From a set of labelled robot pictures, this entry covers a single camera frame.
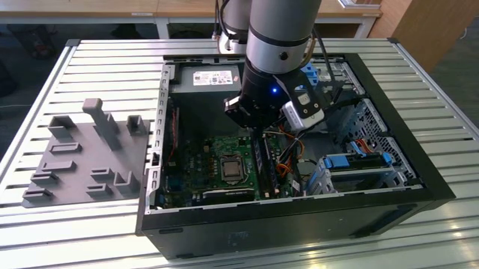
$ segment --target motherboard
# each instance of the motherboard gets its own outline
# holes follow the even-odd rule
[[[268,135],[269,155],[280,155],[276,135]],[[249,136],[185,141],[176,170],[167,175],[164,208],[260,200]],[[279,186],[287,197],[289,186]]]

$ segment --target white table leg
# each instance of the white table leg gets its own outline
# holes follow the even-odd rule
[[[155,18],[157,36],[160,39],[169,39],[168,23],[169,23],[168,18]]]
[[[376,17],[367,17],[363,18],[361,23],[357,27],[357,32],[353,38],[367,38],[371,32],[371,28],[373,25],[373,22],[376,21]]]

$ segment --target label sticker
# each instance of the label sticker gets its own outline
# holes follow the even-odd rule
[[[152,13],[132,13],[132,16],[152,16]]]
[[[292,181],[292,187],[299,191],[299,183],[296,180]]]
[[[203,71],[193,73],[193,86],[232,84],[231,71]]]

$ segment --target metal slat surface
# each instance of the metal slat surface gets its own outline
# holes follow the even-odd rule
[[[479,143],[439,89],[384,39],[325,41],[331,53],[359,53],[458,199],[379,236],[168,262],[133,235],[137,200],[23,208],[21,195],[51,136],[53,114],[91,122],[81,101],[104,98],[115,120],[155,119],[164,54],[213,54],[208,40],[83,40],[35,116],[0,183],[1,268],[419,268],[479,260]]]

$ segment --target screw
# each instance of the screw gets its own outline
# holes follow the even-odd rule
[[[287,52],[281,52],[279,54],[279,58],[280,58],[281,61],[284,61],[288,58]]]

